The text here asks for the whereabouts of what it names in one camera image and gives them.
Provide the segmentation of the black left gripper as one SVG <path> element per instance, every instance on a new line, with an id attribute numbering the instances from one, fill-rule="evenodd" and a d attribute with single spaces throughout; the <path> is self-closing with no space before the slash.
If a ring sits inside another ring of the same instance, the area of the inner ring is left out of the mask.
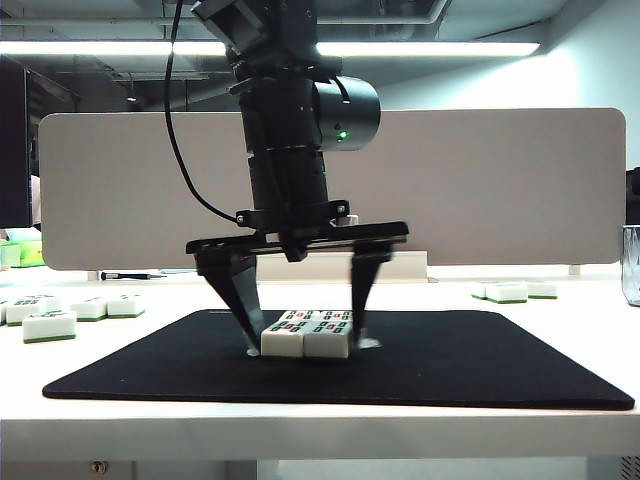
<path id="1" fill-rule="evenodd" d="M 260 353 L 266 324 L 257 291 L 257 257 L 283 253 L 299 262 L 310 250 L 354 247 L 351 258 L 351 346 L 357 348 L 365 326 L 365 307 L 380 265 L 393 256 L 393 244 L 409 234 L 404 221 L 339 225 L 350 214 L 346 200 L 303 205 L 293 210 L 240 210 L 236 223 L 251 235 L 192 240 L 186 252 L 233 313 L 249 348 Z"/>

